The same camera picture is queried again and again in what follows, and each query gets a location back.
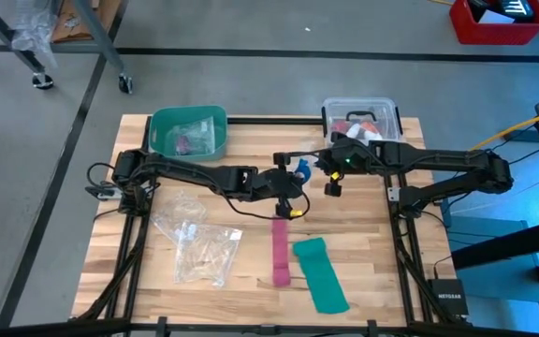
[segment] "teal plastic bin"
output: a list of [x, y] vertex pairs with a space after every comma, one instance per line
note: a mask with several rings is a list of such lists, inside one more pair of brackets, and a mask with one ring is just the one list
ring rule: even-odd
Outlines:
[[[176, 154], [176, 137], [172, 128], [186, 125], [202, 119], [213, 118], [215, 151], [212, 154]], [[218, 160], [226, 155], [227, 116], [226, 111], [217, 106], [165, 108], [153, 114], [149, 129], [150, 151], [167, 157], [176, 157], [185, 161]]]

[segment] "yellow cable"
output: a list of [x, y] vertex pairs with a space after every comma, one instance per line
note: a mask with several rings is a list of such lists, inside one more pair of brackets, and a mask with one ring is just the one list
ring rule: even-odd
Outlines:
[[453, 6], [453, 3], [445, 1], [445, 0], [428, 0], [428, 1], [435, 2], [437, 4]]
[[494, 136], [482, 141], [481, 143], [473, 146], [473, 148], [471, 148], [471, 150], [477, 150], [477, 149], [481, 148], [482, 146], [490, 143], [491, 141], [493, 141], [495, 139], [499, 139], [499, 138], [503, 137], [504, 135], [509, 134], [509, 133], [511, 133], [511, 132], [523, 127], [523, 126], [532, 125], [532, 124], [538, 123], [538, 122], [539, 122], [539, 116], [531, 118], [530, 120], [527, 120], [525, 122], [521, 122], [518, 125], [513, 125], [513, 126], [507, 128], [506, 130], [504, 130], [502, 132], [499, 132], [496, 135], [494, 135]]

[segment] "wooden plank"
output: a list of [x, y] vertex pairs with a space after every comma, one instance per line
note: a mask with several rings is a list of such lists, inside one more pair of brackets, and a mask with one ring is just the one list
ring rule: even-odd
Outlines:
[[[125, 115], [113, 150], [111, 163], [120, 151], [138, 148], [142, 140], [146, 115]], [[406, 141], [423, 148], [423, 136], [416, 118], [403, 118]], [[323, 146], [319, 125], [230, 125], [227, 156], [205, 165], [249, 165], [269, 169], [271, 154], [300, 151], [301, 143], [314, 148]], [[422, 186], [432, 183], [428, 171], [408, 174], [408, 183]], [[216, 289], [208, 280], [175, 284], [175, 245], [154, 226], [149, 227], [146, 251], [138, 283], [135, 305], [136, 322], [156, 321], [165, 315], [172, 323], [213, 324], [289, 324], [363, 326], [376, 319], [380, 326], [404, 326], [401, 290], [383, 180], [377, 176], [347, 176], [342, 182], [341, 198], [324, 195], [326, 176], [315, 169], [305, 192], [312, 208], [303, 218], [291, 221], [288, 240], [293, 242], [321, 237], [327, 243], [328, 255], [340, 280], [351, 310], [340, 315], [320, 315], [313, 306], [311, 294], [295, 256], [290, 254], [293, 282], [290, 287], [274, 288], [271, 283], [270, 222], [232, 212], [226, 202], [206, 188], [161, 179], [153, 211], [163, 208], [178, 191], [197, 197], [208, 210], [206, 223], [243, 230], [239, 250], [225, 287]], [[275, 201], [239, 203], [240, 210], [271, 215]], [[304, 201], [296, 200], [296, 208]], [[101, 203], [99, 211], [115, 207]], [[432, 206], [427, 211], [440, 215]], [[80, 278], [73, 315], [96, 298], [113, 273], [117, 247], [124, 218], [109, 215], [96, 221], [89, 251]], [[431, 276], [433, 263], [450, 255], [442, 224], [424, 216], [416, 220], [417, 236], [424, 269]], [[455, 277], [450, 260], [438, 264], [441, 277]], [[420, 319], [416, 285], [411, 281], [415, 319]], [[119, 307], [124, 304], [125, 285]]]

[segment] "caster wheel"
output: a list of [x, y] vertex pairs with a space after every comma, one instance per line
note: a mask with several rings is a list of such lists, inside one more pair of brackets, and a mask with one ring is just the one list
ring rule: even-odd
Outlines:
[[49, 75], [45, 75], [45, 82], [41, 82], [37, 75], [33, 76], [33, 87], [38, 90], [49, 90], [53, 87], [53, 79]]
[[120, 91], [125, 94], [132, 94], [132, 78], [125, 75], [119, 76], [120, 82], [118, 83], [118, 86], [120, 87]]

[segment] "cardboard box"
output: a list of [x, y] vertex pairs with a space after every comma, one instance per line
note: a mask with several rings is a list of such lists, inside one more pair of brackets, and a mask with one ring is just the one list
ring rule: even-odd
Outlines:
[[[116, 12], [120, 8], [122, 0], [98, 0], [97, 8], [93, 8], [96, 16], [101, 21], [103, 28], [109, 31]], [[68, 41], [92, 40], [93, 36], [88, 27], [80, 18], [72, 0], [64, 0], [58, 14], [57, 23], [53, 30], [51, 42], [60, 43]]]

